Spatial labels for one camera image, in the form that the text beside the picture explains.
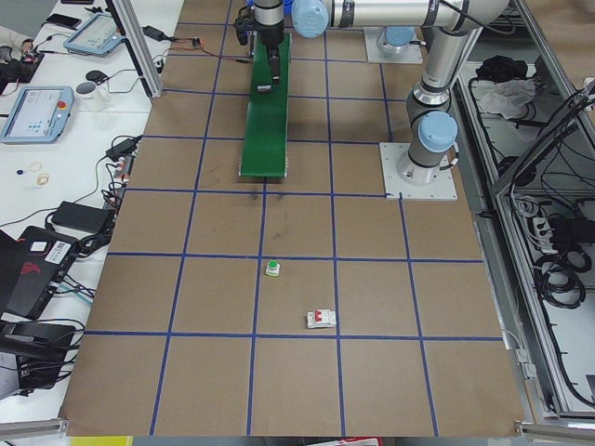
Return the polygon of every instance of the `green conveyor belt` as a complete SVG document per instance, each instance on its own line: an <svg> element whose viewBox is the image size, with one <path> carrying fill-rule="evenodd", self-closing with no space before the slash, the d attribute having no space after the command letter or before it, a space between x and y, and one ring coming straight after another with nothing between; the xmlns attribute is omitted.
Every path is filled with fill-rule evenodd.
<svg viewBox="0 0 595 446"><path fill-rule="evenodd" d="M287 174L285 152L290 39L290 34L286 33L279 46L281 80L269 93L258 93L259 85L271 84L271 71L266 47L260 42L256 43L240 166L242 177L285 177Z"/></svg>

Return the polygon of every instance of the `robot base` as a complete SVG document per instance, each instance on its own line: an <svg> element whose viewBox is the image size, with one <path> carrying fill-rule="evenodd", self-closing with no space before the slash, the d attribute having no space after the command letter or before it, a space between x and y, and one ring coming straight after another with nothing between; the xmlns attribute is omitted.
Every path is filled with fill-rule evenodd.
<svg viewBox="0 0 595 446"><path fill-rule="evenodd" d="M382 28L364 28L365 52L368 55L368 62L379 63L412 63L421 64L421 50L419 45L409 45L398 54L385 53L378 48L377 40L382 34Z"/></svg>
<svg viewBox="0 0 595 446"><path fill-rule="evenodd" d="M450 170L442 170L433 183L428 186L415 186L404 181L397 173L397 161L409 150L409 143L380 143L384 191L389 200L456 200L456 189ZM448 165L444 156L441 165Z"/></svg>

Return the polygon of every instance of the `white table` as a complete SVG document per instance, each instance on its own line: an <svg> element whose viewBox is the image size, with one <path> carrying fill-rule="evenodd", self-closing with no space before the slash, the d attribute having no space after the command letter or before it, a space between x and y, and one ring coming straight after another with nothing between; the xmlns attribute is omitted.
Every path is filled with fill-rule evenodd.
<svg viewBox="0 0 595 446"><path fill-rule="evenodd" d="M132 0L141 26L151 24L172 35L178 20L183 0ZM95 6L105 7L102 1ZM58 3L53 12L78 17L85 22L91 13L83 7ZM35 38L35 43L43 42L52 33L68 33L69 30L55 25L46 25ZM43 49L64 51L64 39L56 36L42 45ZM148 42L152 54L163 53L168 43ZM68 85L76 88L85 81L85 74L91 70L101 70L113 74L123 69L133 68L132 61L124 45L118 46L105 58L80 55L46 54L33 81L29 85L53 86ZM111 81L115 91L128 89L137 78L135 72L124 72ZM0 98L0 113L8 113L17 93ZM72 116L66 124L62 136L52 144L6 145L0 144L0 188L4 192L0 208L0 225L28 216L43 208L58 206L62 201L74 201L95 189L95 165L107 149L112 139L118 135L140 135L144 130L151 102L138 82L129 94L112 95L110 106L101 112L85 111L80 102L75 101ZM30 172L32 163L40 163L39 172ZM109 176L104 162L98 167L99 189L108 184ZM49 174L45 186L37 185L39 173ZM102 207L99 192L81 202ZM26 221L3 228L12 237L18 237L30 225L44 225L46 213L33 216ZM95 287L103 266L107 249L102 248L85 260L77 260L70 270L71 275L87 286ZM40 319L72 318L86 322L90 306L76 296L53 298ZM4 315L6 320L16 320ZM0 400L0 423L39 421L58 416L68 380L58 383L50 390L35 390L29 398L10 397ZM68 444L66 439L21 439L24 444Z"/></svg>

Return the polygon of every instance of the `brown surface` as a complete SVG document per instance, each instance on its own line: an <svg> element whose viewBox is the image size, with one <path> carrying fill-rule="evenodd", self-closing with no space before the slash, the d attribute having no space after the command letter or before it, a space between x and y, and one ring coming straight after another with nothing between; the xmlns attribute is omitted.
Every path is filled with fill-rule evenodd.
<svg viewBox="0 0 595 446"><path fill-rule="evenodd" d="M172 339L168 361L156 435L245 433L249 339Z"/></svg>
<svg viewBox="0 0 595 446"><path fill-rule="evenodd" d="M433 435L418 342L343 341L341 358L350 435Z"/></svg>
<svg viewBox="0 0 595 446"><path fill-rule="evenodd" d="M336 341L259 339L257 353L253 435L340 435Z"/></svg>
<svg viewBox="0 0 595 446"><path fill-rule="evenodd" d="M165 339L87 336L59 411L71 437L147 435Z"/></svg>
<svg viewBox="0 0 595 446"><path fill-rule="evenodd" d="M524 0L576 88L595 76L595 7L590 0Z"/></svg>
<svg viewBox="0 0 595 446"><path fill-rule="evenodd" d="M516 434L522 408L501 342L427 342L426 355L441 435Z"/></svg>
<svg viewBox="0 0 595 446"><path fill-rule="evenodd" d="M176 35L218 52L243 2L188 0L180 19L194 24ZM184 92L154 102L145 133L172 138L142 141L64 402L69 434L512 433L515 386L460 182L458 202L404 203L403 216L383 197L377 143L410 140L403 100L421 67L383 67L383 89L361 31L294 37L288 176L274 181L237 177L251 67L168 58L166 86ZM246 54L231 28L224 54ZM306 329L317 308L338 328Z"/></svg>

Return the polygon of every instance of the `white label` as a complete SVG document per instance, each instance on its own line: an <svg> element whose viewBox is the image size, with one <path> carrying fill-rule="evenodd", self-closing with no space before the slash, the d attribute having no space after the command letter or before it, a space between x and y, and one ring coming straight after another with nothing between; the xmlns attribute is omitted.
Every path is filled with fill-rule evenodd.
<svg viewBox="0 0 595 446"><path fill-rule="evenodd" d="M32 253L43 253L46 250L47 242L33 242L31 243Z"/></svg>
<svg viewBox="0 0 595 446"><path fill-rule="evenodd" d="M69 243L56 242L49 254L46 256L46 262L59 265L70 249L71 245Z"/></svg>

